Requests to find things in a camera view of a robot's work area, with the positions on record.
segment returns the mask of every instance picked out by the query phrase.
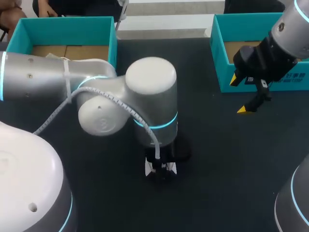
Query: person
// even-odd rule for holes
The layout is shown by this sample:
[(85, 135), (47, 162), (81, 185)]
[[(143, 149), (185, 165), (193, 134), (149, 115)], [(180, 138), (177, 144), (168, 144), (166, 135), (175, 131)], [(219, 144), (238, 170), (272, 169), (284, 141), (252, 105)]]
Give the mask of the person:
[(283, 12), (279, 0), (225, 0), (224, 14)]
[(118, 22), (124, 0), (33, 0), (38, 17), (67, 15), (113, 16)]
[(8, 41), (11, 40), (17, 23), (21, 18), (26, 18), (26, 15), (18, 2), (15, 0), (0, 0), (0, 29), (8, 31)]

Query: silver robot arm segment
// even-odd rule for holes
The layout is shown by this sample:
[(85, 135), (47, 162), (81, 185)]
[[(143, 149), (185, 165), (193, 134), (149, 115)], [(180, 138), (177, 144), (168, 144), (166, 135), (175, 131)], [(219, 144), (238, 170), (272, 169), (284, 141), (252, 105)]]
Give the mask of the silver robot arm segment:
[(271, 30), (277, 45), (287, 54), (309, 58), (309, 2), (293, 0)]
[[(0, 100), (63, 101), (79, 87), (93, 87), (110, 93), (132, 107), (154, 131), (162, 146), (177, 134), (177, 82), (172, 64), (161, 58), (144, 58), (133, 63), (125, 76), (103, 60), (65, 61), (3, 52), (0, 54)], [(69, 81), (70, 93), (67, 92)], [(83, 92), (77, 96), (82, 128), (96, 136), (119, 131), (130, 114), (103, 96)], [(136, 121), (139, 141), (153, 147), (153, 141)]]

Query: dark tabletop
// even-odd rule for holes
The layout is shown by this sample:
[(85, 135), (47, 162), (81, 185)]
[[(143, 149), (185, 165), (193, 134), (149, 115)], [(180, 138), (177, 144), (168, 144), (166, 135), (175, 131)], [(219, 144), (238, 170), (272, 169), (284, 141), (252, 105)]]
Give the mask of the dark tabletop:
[[(119, 41), (118, 74), (147, 56), (176, 68), (179, 130), (193, 156), (174, 182), (154, 185), (144, 177), (132, 120), (93, 137), (68, 106), (42, 137), (62, 159), (78, 232), (276, 232), (276, 195), (309, 151), (309, 93), (276, 92), (258, 113), (237, 115), (253, 93), (220, 92), (208, 39)], [(55, 108), (0, 103), (0, 120), (35, 131)]]

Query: screw hole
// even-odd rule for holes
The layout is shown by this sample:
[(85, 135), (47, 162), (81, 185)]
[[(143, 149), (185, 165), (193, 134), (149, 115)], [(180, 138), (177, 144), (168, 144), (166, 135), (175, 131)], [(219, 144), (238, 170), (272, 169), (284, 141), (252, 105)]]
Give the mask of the screw hole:
[(278, 31), (283, 31), (284, 29), (284, 23), (280, 23), (278, 27)]
[(28, 208), (29, 208), (29, 210), (30, 210), (31, 212), (33, 212), (33, 213), (35, 213), (35, 212), (38, 211), (38, 207), (37, 207), (37, 205), (36, 205), (35, 203), (30, 203), (30, 204), (28, 205)]

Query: logo on robot joint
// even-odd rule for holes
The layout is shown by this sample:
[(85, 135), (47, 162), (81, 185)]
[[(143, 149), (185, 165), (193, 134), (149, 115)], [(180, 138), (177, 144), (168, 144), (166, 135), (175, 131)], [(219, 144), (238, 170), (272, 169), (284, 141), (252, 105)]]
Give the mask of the logo on robot joint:
[(97, 120), (97, 130), (101, 133), (106, 133), (109, 132), (111, 130), (113, 130), (115, 128), (115, 123), (111, 118), (99, 118)]

